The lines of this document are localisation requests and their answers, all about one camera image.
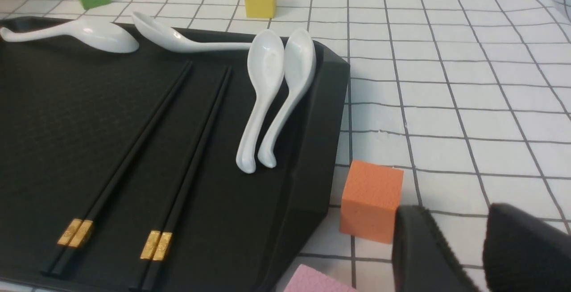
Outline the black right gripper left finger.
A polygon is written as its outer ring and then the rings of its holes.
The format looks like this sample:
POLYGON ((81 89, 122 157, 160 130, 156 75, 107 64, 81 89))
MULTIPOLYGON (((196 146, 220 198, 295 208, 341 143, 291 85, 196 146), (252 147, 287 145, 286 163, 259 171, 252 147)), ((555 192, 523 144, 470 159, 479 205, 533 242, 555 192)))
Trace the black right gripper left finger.
POLYGON ((479 292, 430 211, 418 205, 397 208, 392 271, 397 292, 479 292))

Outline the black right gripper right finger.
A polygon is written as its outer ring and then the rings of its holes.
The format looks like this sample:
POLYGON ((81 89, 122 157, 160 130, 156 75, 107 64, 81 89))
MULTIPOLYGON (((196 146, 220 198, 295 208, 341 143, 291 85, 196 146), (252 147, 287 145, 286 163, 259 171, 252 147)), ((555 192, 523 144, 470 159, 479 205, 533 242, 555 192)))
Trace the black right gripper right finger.
POLYGON ((507 203, 489 209, 483 267, 492 292, 568 292, 571 238, 507 203))

